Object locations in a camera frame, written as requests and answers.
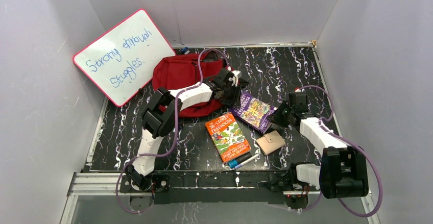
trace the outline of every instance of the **book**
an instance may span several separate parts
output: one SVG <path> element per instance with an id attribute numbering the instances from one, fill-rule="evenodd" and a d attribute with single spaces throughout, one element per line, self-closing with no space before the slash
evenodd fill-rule
<path id="1" fill-rule="evenodd" d="M 226 113 L 207 122 L 206 128 L 224 163 L 251 151 L 233 114 Z"/>
<path id="2" fill-rule="evenodd" d="M 240 96 L 240 108 L 232 107 L 229 109 L 235 116 L 262 132 L 262 134 L 271 126 L 271 122 L 266 118 L 275 110 L 277 110 L 276 107 L 259 101 L 246 91 Z"/>

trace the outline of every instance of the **white marker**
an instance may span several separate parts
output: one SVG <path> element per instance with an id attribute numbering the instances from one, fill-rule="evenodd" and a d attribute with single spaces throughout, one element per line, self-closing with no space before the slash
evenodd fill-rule
<path id="1" fill-rule="evenodd" d="M 249 158 L 249 159 L 245 160 L 244 162 L 238 164 L 237 166 L 234 167 L 234 169 L 239 169 L 242 166 L 248 164 L 249 162 L 253 161 L 256 158 L 258 158 L 258 154 L 255 154 L 255 155 L 251 156 L 251 158 Z"/>

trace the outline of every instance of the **metal frame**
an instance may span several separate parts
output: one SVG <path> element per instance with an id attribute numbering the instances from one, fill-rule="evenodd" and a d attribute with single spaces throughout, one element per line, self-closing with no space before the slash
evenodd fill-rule
<path id="1" fill-rule="evenodd" d="M 232 46 L 188 46 L 188 45 L 173 45 L 173 48 L 210 48 L 210 47 L 280 47 L 280 46 L 308 46 L 312 47 L 315 61 L 317 63 L 319 69 L 319 75 L 322 79 L 323 86 L 326 91 L 328 91 L 326 87 L 326 83 L 323 77 L 322 67 L 320 65 L 320 60 L 316 52 L 316 48 L 314 45 L 310 43 L 263 43 L 263 44 L 251 44 L 251 45 L 232 45 Z M 98 140 L 99 132 L 101 129 L 102 121 L 105 116 L 105 112 L 107 109 L 108 99 L 105 98 L 101 107 L 98 123 L 95 129 L 95 133 L 93 135 L 92 143 L 89 149 L 89 153 L 87 155 L 86 165 L 90 165 L 92 162 L 94 150 L 96 147 L 96 143 Z M 336 115 L 334 116 L 335 125 L 337 127 L 338 133 L 342 135 L 340 126 L 338 124 Z M 74 216 L 74 211 L 77 205 L 77 200 L 80 195 L 115 195 L 115 187 L 116 181 L 119 177 L 119 173 L 76 173 L 73 177 L 73 181 L 69 188 L 68 198 L 66 201 L 66 205 L 63 211 L 62 219 L 60 224 L 69 224 L 72 221 Z M 319 191 L 311 191 L 308 194 L 319 194 Z M 285 191 L 284 195 L 300 195 L 301 191 Z M 120 193 L 119 195 L 130 195 L 130 196 L 151 196 L 150 193 Z M 368 213 L 374 208 L 374 204 L 371 198 L 371 192 L 366 197 L 361 198 L 365 212 Z M 368 217 L 368 222 L 370 224 L 380 224 L 379 218 L 377 215 L 373 215 Z"/>

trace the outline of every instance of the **gray floor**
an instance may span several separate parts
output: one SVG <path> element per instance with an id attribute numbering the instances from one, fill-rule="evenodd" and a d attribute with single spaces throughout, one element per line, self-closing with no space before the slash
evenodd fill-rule
<path id="1" fill-rule="evenodd" d="M 122 197 L 125 203 L 129 197 Z M 143 199 L 142 204 L 149 204 Z M 348 198 L 346 203 L 363 212 L 360 198 Z M 368 223 L 366 218 L 356 217 L 346 211 L 338 200 L 322 198 L 309 211 L 298 214 L 274 208 L 267 203 L 181 203 L 154 205 L 140 215 L 125 212 L 115 196 L 79 196 L 72 223 Z"/>

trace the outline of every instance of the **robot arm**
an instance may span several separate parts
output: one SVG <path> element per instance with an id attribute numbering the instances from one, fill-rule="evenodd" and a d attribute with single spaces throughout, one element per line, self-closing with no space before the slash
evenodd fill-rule
<path id="1" fill-rule="evenodd" d="M 299 182 L 320 187 L 326 198 L 366 196 L 368 193 L 367 165 L 365 157 L 353 147 L 331 136 L 331 132 L 308 109 L 305 92 L 289 94 L 269 117 L 279 126 L 293 126 L 305 136 L 322 156 L 322 165 L 293 164 L 293 177 Z"/>
<path id="2" fill-rule="evenodd" d="M 240 71 L 222 68 L 211 81 L 197 83 L 178 90 L 158 89 L 149 100 L 142 115 L 142 138 L 138 154 L 158 153 L 163 138 L 173 131 L 175 126 L 175 96 L 178 97 L 178 112 L 198 103 L 219 99 L 222 104 L 239 106 L 241 89 L 246 81 L 240 79 Z M 155 168 L 154 156 L 137 158 L 127 173 L 141 190 L 149 185 L 145 178 Z"/>

